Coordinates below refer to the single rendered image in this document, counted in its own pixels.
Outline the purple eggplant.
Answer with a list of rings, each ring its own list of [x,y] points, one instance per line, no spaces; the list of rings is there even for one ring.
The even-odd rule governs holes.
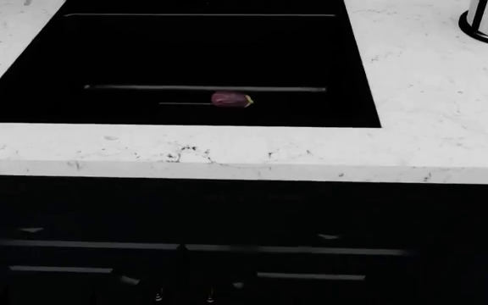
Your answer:
[[[246,108],[253,104],[253,100],[245,93],[217,91],[211,96],[211,103],[220,108]]]

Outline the black base cabinet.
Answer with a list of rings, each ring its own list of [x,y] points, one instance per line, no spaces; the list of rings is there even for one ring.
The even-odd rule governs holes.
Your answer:
[[[488,185],[0,176],[0,305],[488,305]]]

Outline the black cooktop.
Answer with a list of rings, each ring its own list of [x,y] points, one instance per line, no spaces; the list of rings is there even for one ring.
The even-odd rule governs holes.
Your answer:
[[[220,108],[215,92],[251,97]],[[67,0],[0,123],[377,128],[344,0]]]

